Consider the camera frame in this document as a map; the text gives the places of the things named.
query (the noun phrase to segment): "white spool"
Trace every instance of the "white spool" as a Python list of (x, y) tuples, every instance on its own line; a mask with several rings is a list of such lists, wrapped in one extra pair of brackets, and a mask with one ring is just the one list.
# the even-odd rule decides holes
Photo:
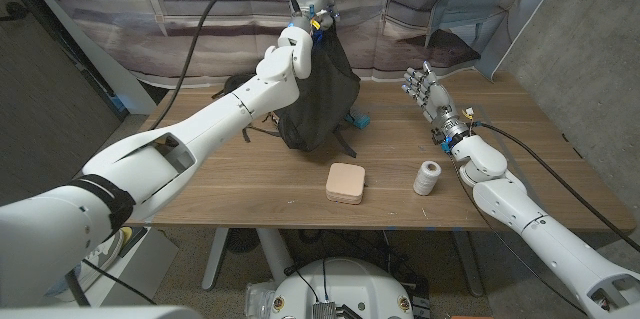
[(429, 195), (433, 186), (436, 185), (440, 173), (442, 173), (442, 169), (438, 163), (430, 160), (422, 163), (416, 180), (413, 182), (413, 190), (419, 195)]

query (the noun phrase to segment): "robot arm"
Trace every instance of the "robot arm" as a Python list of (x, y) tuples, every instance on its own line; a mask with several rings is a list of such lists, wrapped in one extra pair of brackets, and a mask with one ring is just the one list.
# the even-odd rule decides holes
[(460, 176), (473, 188), (478, 207), (518, 233), (589, 317), (636, 317), (640, 275), (603, 258), (531, 200), (522, 182), (507, 170), (504, 156), (460, 121), (453, 100), (426, 62), (423, 69), (407, 70), (403, 90), (432, 124), (434, 143), (465, 162)]
[(311, 73), (304, 19), (282, 31), (247, 83), (190, 118), (123, 139), (84, 176), (0, 208), (0, 307), (38, 303), (59, 278), (130, 217), (145, 219), (185, 188), (204, 160), (255, 118), (292, 104)]

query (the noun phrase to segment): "tabletop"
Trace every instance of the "tabletop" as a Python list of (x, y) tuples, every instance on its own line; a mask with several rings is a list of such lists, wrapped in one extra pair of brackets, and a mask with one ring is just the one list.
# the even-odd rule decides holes
[[(629, 210), (596, 172), (564, 140), (562, 133), (508, 73), (490, 83), (475, 71), (441, 80), (458, 109), (472, 106), (474, 119), (516, 136), (554, 168), (611, 222), (623, 230), (635, 228)], [(452, 163), (431, 140), (421, 110), (401, 83), (362, 81), (355, 107), (371, 117), (363, 130), (342, 132), (357, 158), (344, 154), (333, 136), (310, 153), (288, 149), (282, 139), (249, 130), (250, 143), (238, 133), (213, 153), (187, 188), (157, 213), (155, 226), (227, 226), (277, 228), (351, 228), (417, 230), (486, 230), (458, 182)], [(221, 89), (183, 89), (160, 127), (186, 119), (212, 102)], [(164, 109), (160, 103), (141, 130)], [(270, 121), (254, 125), (274, 129)], [(500, 150), (510, 170), (529, 188), (544, 210), (570, 229), (601, 231), (606, 227), (567, 192), (542, 166), (515, 143), (485, 128), (476, 132)], [(442, 167), (428, 196), (413, 191), (413, 181), (425, 160)], [(325, 184), (334, 162), (365, 168), (365, 189), (358, 205), (329, 201)], [(491, 219), (501, 229), (506, 227)]]

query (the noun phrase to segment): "wire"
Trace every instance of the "wire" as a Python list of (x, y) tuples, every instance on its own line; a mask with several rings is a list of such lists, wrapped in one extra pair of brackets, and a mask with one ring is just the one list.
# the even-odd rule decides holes
[(556, 295), (558, 295), (562, 300), (564, 300), (565, 302), (567, 302), (569, 305), (571, 305), (572, 307), (574, 307), (577, 311), (581, 312), (584, 315), (587, 315), (587, 313), (584, 312), (584, 310), (582, 310), (580, 307), (578, 307), (577, 305), (575, 305), (573, 302), (571, 302), (569, 299), (567, 299), (564, 295), (562, 295), (559, 291), (557, 291), (554, 287), (551, 286), (551, 284), (547, 283), (544, 279), (542, 279), (542, 277), (540, 275), (538, 275), (538, 273), (536, 273), (533, 269), (531, 269), (531, 267), (529, 265), (527, 265), (527, 263), (524, 262), (524, 260), (522, 260), (522, 258), (520, 258), (520, 256), (509, 246), (509, 244), (507, 244), (507, 242), (502, 238), (502, 236), (500, 234), (498, 234), (498, 232), (496, 231), (496, 229), (493, 227), (493, 225), (491, 225), (491, 223), (489, 222), (489, 220), (487, 220), (487, 218), (484, 216), (484, 213), (482, 212), (482, 210), (478, 207), (478, 204), (476, 204), (476, 202), (473, 200), (473, 198), (471, 197), (471, 195), (469, 194), (469, 192), (467, 191), (466, 186), (464, 185), (464, 183), (462, 182), (462, 178), (460, 177), (460, 172), (458, 171), (458, 166), (456, 165), (455, 160), (453, 159), (453, 156), (451, 154), (449, 154), (449, 159), (451, 159), (451, 164), (453, 164), (453, 169), (456, 171), (456, 176), (458, 177), (458, 182), (460, 182), (460, 185), (462, 186), (462, 190), (464, 190), (464, 193), (467, 195), (467, 198), (469, 198), (469, 200), (471, 201), (471, 204), (473, 204), (473, 206), (476, 208), (476, 210), (478, 211), (478, 214), (480, 214), (480, 217), (482, 218), (482, 220), (484, 220), (484, 222), (487, 224), (487, 226), (489, 226), (489, 228), (491, 228), (491, 231), (493, 232), (493, 234), (496, 235), (496, 237), (498, 237), (498, 239), (502, 242), (502, 244), (509, 249), (509, 251), (511, 252), (511, 254), (513, 254), (518, 261), (524, 265), (525, 268), (527, 268), (527, 270), (529, 270), (529, 272), (531, 272), (531, 274), (533, 274), (533, 276), (535, 276), (538, 280), (540, 280), (540, 282), (542, 284), (544, 284), (547, 288), (549, 288), (552, 292), (556, 293)]
[(69, 290), (71, 290), (71, 294), (73, 294), (73, 298), (76, 300), (76, 303), (78, 303), (78, 306), (90, 307), (91, 304), (89, 304), (87, 296), (84, 295), (82, 287), (80, 286), (80, 283), (78, 283), (78, 277), (76, 276), (75, 269), (71, 269), (64, 278), (66, 279)]
[(324, 277), (324, 300), (329, 301), (329, 294), (327, 294), (327, 270), (325, 268), (324, 262), (326, 258), (322, 259), (322, 276)]
[[(362, 249), (362, 247), (360, 247), (359, 245), (357, 245), (354, 241), (349, 240), (349, 239), (346, 237), (346, 235), (341, 234), (341, 233), (338, 233), (338, 232), (336, 232), (336, 231), (334, 231), (334, 230), (325, 230), (324, 232), (327, 232), (327, 233), (333, 234), (333, 235), (335, 235), (335, 236), (337, 236), (337, 237), (341, 238), (345, 243), (347, 243), (347, 244), (349, 244), (349, 245), (353, 246), (354, 248), (356, 248), (356, 249), (360, 250), (360, 251), (361, 251), (363, 254), (365, 254), (367, 257), (370, 257), (370, 254), (371, 254), (371, 253), (370, 253), (369, 251), (366, 251), (366, 250)], [(356, 239), (356, 240), (362, 240), (362, 241), (364, 241), (364, 242), (365, 242), (365, 243), (367, 243), (369, 246), (371, 246), (373, 249), (375, 249), (376, 251), (378, 251), (378, 253), (380, 253), (380, 255), (382, 255), (383, 257), (386, 257), (386, 255), (387, 255), (387, 254), (391, 254), (393, 257), (397, 258), (397, 259), (400, 261), (400, 263), (399, 263), (399, 265), (398, 265), (398, 266), (404, 266), (407, 270), (409, 270), (409, 272), (410, 272), (411, 274), (413, 274), (413, 275), (414, 275), (414, 276), (416, 276), (416, 277), (418, 277), (418, 276), (419, 276), (419, 275), (416, 273), (416, 271), (415, 271), (415, 270), (413, 270), (413, 268), (411, 267), (411, 265), (409, 265), (409, 264), (407, 263), (407, 259), (406, 259), (406, 257), (405, 257), (405, 256), (403, 256), (403, 255), (400, 255), (400, 254), (396, 253), (394, 250), (392, 250), (392, 249), (391, 249), (391, 248), (389, 248), (389, 247), (387, 247), (387, 248), (385, 248), (385, 249), (380, 249), (378, 246), (376, 246), (376, 245), (375, 245), (374, 243), (372, 243), (370, 240), (368, 240), (367, 238), (364, 238), (364, 237), (362, 237), (362, 236), (360, 236), (360, 235), (358, 235), (358, 237), (357, 237), (357, 239)]]
[(640, 245), (638, 245), (638, 243), (634, 242), (633, 240), (631, 240), (631, 238), (629, 238), (629, 236), (627, 236), (625, 233), (622, 232), (622, 230), (620, 230), (617, 226), (615, 226), (612, 222), (610, 222), (604, 215), (602, 215), (596, 208), (594, 208), (591, 204), (589, 204), (588, 201), (586, 201), (580, 194), (578, 194), (578, 192), (576, 192), (566, 181), (564, 181), (564, 179), (562, 179), (562, 177), (560, 177), (560, 175), (558, 175), (558, 173), (556, 173), (553, 169), (551, 169), (551, 167), (544, 161), (542, 160), (542, 158), (540, 158), (533, 150), (531, 150), (531, 148), (529, 148), (526, 144), (524, 144), (523, 142), (521, 142), (520, 140), (518, 140), (518, 138), (514, 137), (513, 135), (500, 130), (496, 127), (494, 127), (493, 125), (489, 125), (486, 123), (481, 123), (481, 122), (476, 122), (476, 126), (481, 126), (481, 127), (485, 127), (487, 129), (493, 130), (499, 134), (504, 135), (505, 137), (511, 139), (512, 141), (514, 141), (516, 144), (520, 145), (524, 150), (526, 150), (529, 154), (531, 154), (531, 156), (538, 161), (538, 163), (540, 163), (540, 165), (542, 165), (551, 175), (553, 175), (554, 178), (556, 178), (556, 180), (558, 182), (560, 182), (560, 184), (562, 184), (563, 187), (565, 187), (565, 189), (567, 189), (571, 194), (573, 194), (574, 197), (576, 197), (576, 199), (578, 199), (578, 201), (584, 205), (587, 209), (589, 209), (589, 211), (591, 213), (593, 213), (593, 215), (595, 215), (596, 217), (598, 217), (598, 219), (600, 219), (600, 221), (602, 221), (606, 226), (609, 227), (609, 229), (611, 229), (614, 233), (616, 233), (622, 240), (626, 241), (627, 244), (631, 245), (631, 247), (633, 249), (635, 249), (637, 252), (640, 253)]
[[(383, 230), (382, 235), (384, 235), (384, 241), (387, 243), (387, 248), (391, 248), (389, 245), (389, 238), (387, 238), (387, 232)], [(387, 254), (387, 272), (391, 273), (391, 253)]]
[[(189, 47), (189, 51), (187, 52), (187, 59), (185, 60), (184, 66), (182, 67), (182, 72), (180, 73), (180, 78), (178, 79), (176, 88), (173, 91), (173, 94), (171, 95), (171, 99), (169, 99), (169, 103), (162, 111), (162, 114), (160, 114), (158, 119), (156, 119), (156, 121), (151, 125), (149, 130), (153, 130), (158, 127), (158, 124), (160, 124), (162, 119), (164, 119), (164, 117), (169, 112), (169, 109), (171, 109), (171, 106), (176, 101), (178, 92), (180, 91), (180, 88), (182, 87), (182, 83), (184, 82), (184, 77), (187, 75), (187, 69), (189, 69), (189, 64), (191, 63), (191, 57), (193, 56), (193, 52), (196, 48), (196, 43), (198, 42), (198, 37), (200, 36), (200, 31), (202, 30), (202, 25), (204, 24), (204, 21), (207, 19), (207, 16), (209, 15), (211, 8), (217, 1), (218, 0), (211, 0), (207, 5), (207, 7), (204, 9), (202, 16), (200, 16), (200, 21), (198, 22), (198, 26), (196, 27), (196, 32), (193, 34), (193, 39), (191, 40), (191, 46)], [(300, 12), (300, 5), (298, 4), (298, 1), (297, 0), (290, 0), (290, 1), (291, 1), (291, 7), (293, 8), (293, 11)]]
[(140, 297), (142, 297), (144, 300), (148, 301), (150, 304), (152, 305), (157, 305), (156, 302), (154, 302), (153, 300), (151, 300), (151, 298), (149, 298), (148, 296), (144, 295), (141, 291), (139, 291), (138, 289), (132, 287), (131, 285), (123, 282), (122, 280), (114, 277), (113, 275), (107, 273), (106, 271), (100, 269), (99, 267), (97, 267), (95, 264), (93, 264), (92, 262), (88, 261), (87, 259), (82, 259), (82, 262), (87, 264), (89, 267), (91, 267), (93, 270), (97, 271), (98, 273), (106, 276), (107, 278), (113, 280), (114, 282), (122, 285), (123, 287), (131, 290), (132, 292), (138, 294)]
[(311, 286), (311, 284), (309, 284), (309, 282), (302, 277), (302, 274), (300, 274), (300, 271), (298, 270), (298, 268), (296, 268), (296, 273), (298, 273), (298, 276), (300, 277), (300, 279), (302, 279), (305, 283), (307, 283), (307, 285), (309, 286), (309, 289), (311, 289), (311, 291), (313, 292), (313, 295), (316, 297), (316, 303), (319, 303), (320, 299), (318, 299), (318, 294), (316, 294), (316, 291), (313, 290), (313, 287)]

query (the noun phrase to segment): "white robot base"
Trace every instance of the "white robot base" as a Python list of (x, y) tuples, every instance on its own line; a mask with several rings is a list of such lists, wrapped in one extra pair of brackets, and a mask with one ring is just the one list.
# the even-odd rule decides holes
[(413, 318), (405, 289), (373, 264), (352, 258), (328, 258), (324, 260), (324, 270), (323, 261), (318, 260), (299, 272), (275, 290), (269, 318)]

